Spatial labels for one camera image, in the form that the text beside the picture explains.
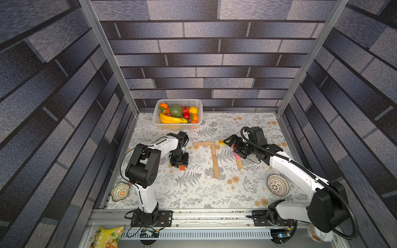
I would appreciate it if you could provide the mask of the wood block marked 71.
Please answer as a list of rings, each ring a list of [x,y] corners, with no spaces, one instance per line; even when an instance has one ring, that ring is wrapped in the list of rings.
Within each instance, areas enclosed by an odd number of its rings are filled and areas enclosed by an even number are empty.
[[[218,160],[216,155],[212,155],[214,167],[218,166]]]

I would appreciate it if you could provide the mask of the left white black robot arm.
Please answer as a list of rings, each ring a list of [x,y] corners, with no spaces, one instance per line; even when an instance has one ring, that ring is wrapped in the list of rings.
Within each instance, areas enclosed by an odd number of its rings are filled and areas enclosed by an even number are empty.
[[[169,133],[153,145],[138,144],[131,150],[123,178],[136,187],[139,196],[139,206],[130,217],[132,227],[157,223],[159,204],[152,185],[158,175],[160,159],[168,155],[171,166],[184,171],[189,162],[189,154],[185,152],[188,142],[188,134],[181,131]]]

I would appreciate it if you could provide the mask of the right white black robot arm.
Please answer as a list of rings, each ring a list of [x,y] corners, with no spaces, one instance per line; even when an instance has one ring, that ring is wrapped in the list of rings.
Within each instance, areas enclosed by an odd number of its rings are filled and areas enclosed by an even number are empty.
[[[252,214],[251,219],[273,226],[305,222],[320,233],[336,234],[346,240],[358,237],[358,221],[341,183],[322,178],[293,160],[278,145],[269,144],[260,127],[242,127],[240,136],[233,134],[224,143],[243,159],[255,155],[260,162],[279,171],[283,180],[289,179],[296,184],[308,197],[308,201],[301,203],[277,200],[268,206],[266,214]]]

